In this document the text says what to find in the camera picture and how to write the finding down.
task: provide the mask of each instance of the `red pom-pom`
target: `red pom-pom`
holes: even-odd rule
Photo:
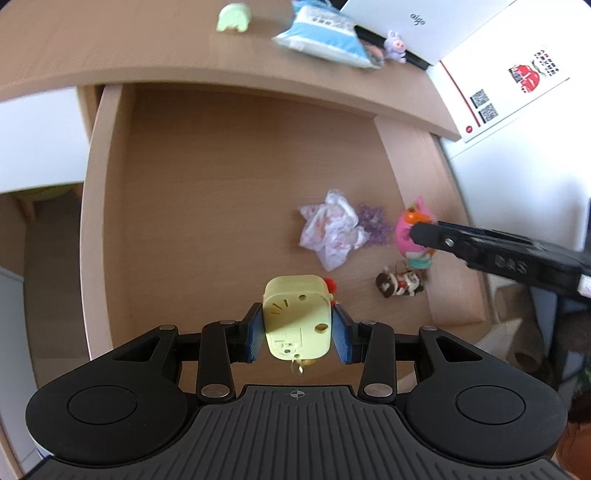
[[[326,287],[329,289],[329,293],[336,293],[336,282],[330,277],[325,277],[322,280],[326,283]]]

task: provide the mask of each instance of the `crumpled plastic bag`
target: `crumpled plastic bag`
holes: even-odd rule
[[[316,252],[328,272],[344,264],[349,252],[369,239],[357,225],[355,210],[338,190],[329,190],[320,205],[300,207],[300,213],[306,219],[300,246]]]

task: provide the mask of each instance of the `wooden tabletop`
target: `wooden tabletop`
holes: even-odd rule
[[[0,11],[0,100],[73,85],[198,82],[255,87],[459,134],[431,80],[409,64],[367,71],[271,40],[288,0],[250,0],[246,33],[216,32],[224,0],[14,0]]]

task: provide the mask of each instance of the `wooden desk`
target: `wooden desk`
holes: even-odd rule
[[[329,188],[354,205],[384,205],[393,222],[419,194],[440,219],[467,222],[432,136],[459,135],[424,72],[362,71],[276,46],[293,17],[287,0],[252,0],[246,33],[217,33],[223,3],[27,0],[0,11],[0,100],[108,84],[82,212],[91,358],[160,324],[184,333],[239,319],[276,275],[322,275],[297,246],[297,207]],[[332,274],[358,320],[401,333],[433,323],[486,330],[481,275],[447,254],[436,256],[426,295],[383,299],[375,276],[398,259],[395,247],[362,249]],[[360,373],[329,355],[293,377],[267,357],[236,365],[236,386],[354,385]]]

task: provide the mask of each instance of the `pink figurine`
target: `pink figurine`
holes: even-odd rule
[[[406,45],[398,32],[394,33],[392,30],[388,32],[388,38],[384,40],[384,50],[386,51],[385,58],[406,63],[406,58],[404,58],[406,56]]]
[[[433,250],[417,245],[410,238],[410,229],[419,222],[436,223],[437,219],[419,197],[398,219],[396,224],[396,243],[400,253],[407,259],[413,270],[426,270],[431,267]]]

